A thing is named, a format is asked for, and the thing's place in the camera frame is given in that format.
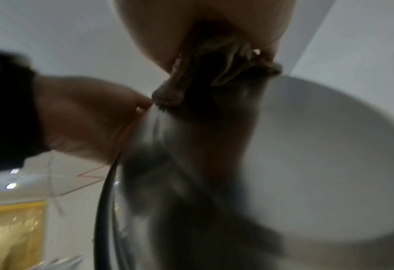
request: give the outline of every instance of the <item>black sleeve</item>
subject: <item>black sleeve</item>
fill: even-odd
[[[48,150],[34,105],[35,73],[14,55],[0,53],[0,170],[20,168]]]

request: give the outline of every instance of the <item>white wall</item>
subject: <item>white wall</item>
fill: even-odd
[[[338,0],[293,69],[394,116],[394,0]]]
[[[97,202],[103,182],[98,182],[67,195],[49,199],[47,206],[47,229],[45,237],[45,260],[65,258],[82,254],[80,269],[93,268],[93,230]]]

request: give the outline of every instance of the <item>yellow panel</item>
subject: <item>yellow panel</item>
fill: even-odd
[[[26,270],[42,260],[46,202],[0,206],[0,270]]]

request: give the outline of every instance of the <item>person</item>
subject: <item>person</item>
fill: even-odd
[[[198,20],[225,20],[272,60],[296,0],[113,0],[135,44],[171,71]],[[57,150],[111,162],[150,98],[122,85],[88,77],[51,77],[16,54],[0,52],[0,171]]]

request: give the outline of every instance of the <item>human hand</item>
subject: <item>human hand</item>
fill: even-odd
[[[87,77],[36,76],[34,97],[46,145],[109,163],[152,100],[126,87]]]
[[[296,0],[111,0],[137,47],[170,73],[185,38],[199,20],[222,20],[272,61]]]

